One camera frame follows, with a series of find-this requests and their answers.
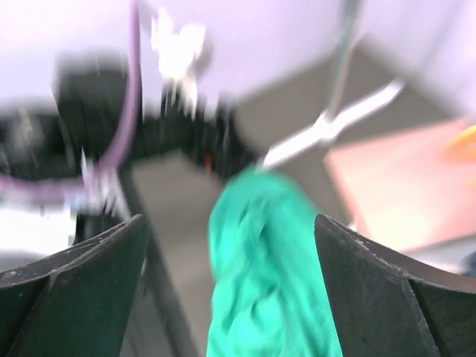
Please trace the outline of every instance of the green cloth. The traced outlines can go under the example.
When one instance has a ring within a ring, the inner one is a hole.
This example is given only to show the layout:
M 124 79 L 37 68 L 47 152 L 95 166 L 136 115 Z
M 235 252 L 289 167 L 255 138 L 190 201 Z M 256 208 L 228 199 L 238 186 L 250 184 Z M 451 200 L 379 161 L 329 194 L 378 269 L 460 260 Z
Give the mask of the green cloth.
M 278 174 L 248 170 L 228 184 L 209 221 L 216 286 L 207 357 L 342 357 L 317 214 Z

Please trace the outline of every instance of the white metal rod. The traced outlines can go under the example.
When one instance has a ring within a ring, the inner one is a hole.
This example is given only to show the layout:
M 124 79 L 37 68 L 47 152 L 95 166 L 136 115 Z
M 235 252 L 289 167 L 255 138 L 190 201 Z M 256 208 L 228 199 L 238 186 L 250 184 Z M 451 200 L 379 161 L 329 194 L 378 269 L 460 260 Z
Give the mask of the white metal rod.
M 404 87 L 403 81 L 394 80 L 345 108 L 332 123 L 320 120 L 326 115 L 323 112 L 314 124 L 272 145 L 262 160 L 262 168 L 273 169 L 320 142 L 322 144 L 332 143 L 348 126 L 368 118 L 371 114 L 392 103 Z

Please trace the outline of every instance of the metal pole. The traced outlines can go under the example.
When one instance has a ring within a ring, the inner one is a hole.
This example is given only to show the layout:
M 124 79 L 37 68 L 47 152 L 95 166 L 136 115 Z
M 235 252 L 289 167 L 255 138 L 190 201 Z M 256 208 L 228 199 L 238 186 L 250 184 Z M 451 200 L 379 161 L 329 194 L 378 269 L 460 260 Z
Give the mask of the metal pole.
M 353 40 L 362 0 L 346 0 L 340 39 L 336 48 L 334 76 L 330 83 L 326 121 L 332 123 L 341 105 L 353 53 Z

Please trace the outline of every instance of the wooden table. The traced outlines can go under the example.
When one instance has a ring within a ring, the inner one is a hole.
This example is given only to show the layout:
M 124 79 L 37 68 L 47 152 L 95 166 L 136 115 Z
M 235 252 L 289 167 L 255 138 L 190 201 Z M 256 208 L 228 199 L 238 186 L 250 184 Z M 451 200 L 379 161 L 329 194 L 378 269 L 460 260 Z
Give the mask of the wooden table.
M 476 162 L 442 155 L 466 127 L 450 120 L 332 149 L 326 165 L 357 231 L 404 252 L 476 232 Z

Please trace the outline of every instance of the black machine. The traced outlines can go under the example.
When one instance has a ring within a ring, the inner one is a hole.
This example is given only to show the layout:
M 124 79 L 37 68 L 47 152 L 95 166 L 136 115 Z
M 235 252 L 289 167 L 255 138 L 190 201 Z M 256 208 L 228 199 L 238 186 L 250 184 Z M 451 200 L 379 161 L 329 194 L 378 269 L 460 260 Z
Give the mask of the black machine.
M 319 215 L 315 241 L 344 356 L 476 356 L 476 283 Z
M 26 104 L 5 110 L 0 170 L 31 181 L 80 175 L 81 155 L 99 158 L 115 133 L 126 81 L 118 64 L 70 66 L 59 81 L 57 109 Z M 199 355 L 157 243 L 149 239 L 130 166 L 181 151 L 200 170 L 227 180 L 258 156 L 239 139 L 235 114 L 220 104 L 212 118 L 200 108 L 192 118 L 172 86 L 163 90 L 159 113 L 138 113 L 132 149 L 119 172 L 132 218 L 80 214 L 72 248 L 0 273 L 1 357 L 119 356 L 144 259 L 144 279 L 166 321 L 173 356 Z

